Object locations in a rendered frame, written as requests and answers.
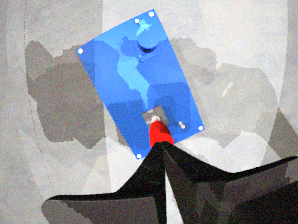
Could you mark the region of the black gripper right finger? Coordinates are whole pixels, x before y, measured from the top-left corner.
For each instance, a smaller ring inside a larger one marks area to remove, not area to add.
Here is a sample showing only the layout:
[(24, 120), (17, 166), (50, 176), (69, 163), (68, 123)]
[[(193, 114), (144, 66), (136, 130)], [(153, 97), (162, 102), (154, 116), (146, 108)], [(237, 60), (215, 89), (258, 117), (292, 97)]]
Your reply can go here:
[(213, 167), (161, 141), (165, 171), (184, 224), (229, 224), (231, 209), (298, 181), (298, 156), (237, 173)]

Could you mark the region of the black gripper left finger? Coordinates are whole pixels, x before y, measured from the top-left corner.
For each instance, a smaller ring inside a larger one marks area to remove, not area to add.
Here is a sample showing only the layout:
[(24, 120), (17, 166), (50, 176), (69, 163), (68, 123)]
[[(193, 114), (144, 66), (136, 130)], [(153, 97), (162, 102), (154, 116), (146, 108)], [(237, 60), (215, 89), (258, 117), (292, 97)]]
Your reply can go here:
[(41, 205), (49, 224), (166, 224), (166, 173), (161, 141), (117, 192), (59, 194)]

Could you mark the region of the blue circuit board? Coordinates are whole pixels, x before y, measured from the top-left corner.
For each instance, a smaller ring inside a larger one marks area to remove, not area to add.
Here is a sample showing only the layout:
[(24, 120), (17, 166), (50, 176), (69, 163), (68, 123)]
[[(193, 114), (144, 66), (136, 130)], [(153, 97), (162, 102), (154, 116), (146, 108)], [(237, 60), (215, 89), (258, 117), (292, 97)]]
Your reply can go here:
[(174, 145), (204, 131), (156, 11), (118, 24), (74, 51), (136, 159), (148, 156), (154, 141)]

